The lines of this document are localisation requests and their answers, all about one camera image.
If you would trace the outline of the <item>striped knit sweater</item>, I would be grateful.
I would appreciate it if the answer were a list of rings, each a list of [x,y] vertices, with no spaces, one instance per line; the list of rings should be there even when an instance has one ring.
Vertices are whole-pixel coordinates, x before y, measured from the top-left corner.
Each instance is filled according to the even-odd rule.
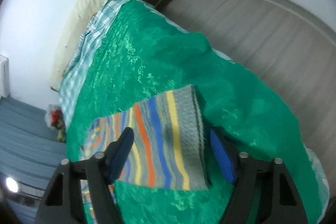
[[[209,222],[205,139],[194,88],[163,92],[123,112],[95,119],[81,158],[106,149],[126,127],[133,129],[134,143],[110,187],[123,221]]]

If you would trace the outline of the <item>pile of clothes on bed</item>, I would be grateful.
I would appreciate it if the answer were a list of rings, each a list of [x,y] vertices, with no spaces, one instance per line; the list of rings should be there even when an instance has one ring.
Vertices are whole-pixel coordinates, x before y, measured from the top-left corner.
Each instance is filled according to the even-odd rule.
[[[45,122],[48,128],[58,132],[57,141],[66,142],[66,126],[63,120],[63,113],[59,105],[50,104],[47,107]]]

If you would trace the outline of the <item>blue grey curtain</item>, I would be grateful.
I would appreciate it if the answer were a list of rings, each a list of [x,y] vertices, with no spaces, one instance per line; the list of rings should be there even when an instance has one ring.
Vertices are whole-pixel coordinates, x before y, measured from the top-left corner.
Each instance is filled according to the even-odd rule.
[[[1,201],[21,223],[34,223],[39,201],[66,146],[42,109],[1,98]]]

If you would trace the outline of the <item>green bed blanket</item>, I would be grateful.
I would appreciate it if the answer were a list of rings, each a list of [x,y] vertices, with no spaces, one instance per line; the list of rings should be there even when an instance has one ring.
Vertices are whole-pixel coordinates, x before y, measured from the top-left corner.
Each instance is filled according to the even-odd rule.
[[[328,182],[318,157],[303,144],[290,108],[251,71],[220,57],[203,34],[187,32],[139,0],[121,7],[94,54],[67,127],[67,156],[82,159],[95,119],[188,85],[194,88],[203,123],[211,201],[206,223],[219,222],[234,189],[210,149],[213,127],[224,129],[239,151],[255,159],[282,159],[307,223],[319,223],[329,200]]]

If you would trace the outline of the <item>checked teal bed sheet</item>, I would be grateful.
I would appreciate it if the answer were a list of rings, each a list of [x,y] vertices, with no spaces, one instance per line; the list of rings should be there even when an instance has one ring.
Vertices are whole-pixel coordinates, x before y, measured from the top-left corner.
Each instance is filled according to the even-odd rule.
[[[69,127],[76,102],[92,64],[96,50],[101,46],[121,7],[130,0],[105,0],[80,35],[74,56],[68,64],[59,86],[59,102],[66,127]]]

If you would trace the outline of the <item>cream headboard cushion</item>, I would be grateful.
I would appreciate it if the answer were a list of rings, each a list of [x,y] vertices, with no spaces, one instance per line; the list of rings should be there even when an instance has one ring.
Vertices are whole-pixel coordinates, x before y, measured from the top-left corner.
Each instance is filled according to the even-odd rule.
[[[52,61],[49,86],[57,92],[65,70],[75,54],[80,35],[84,32],[92,16],[98,12],[105,0],[77,0],[63,32]]]

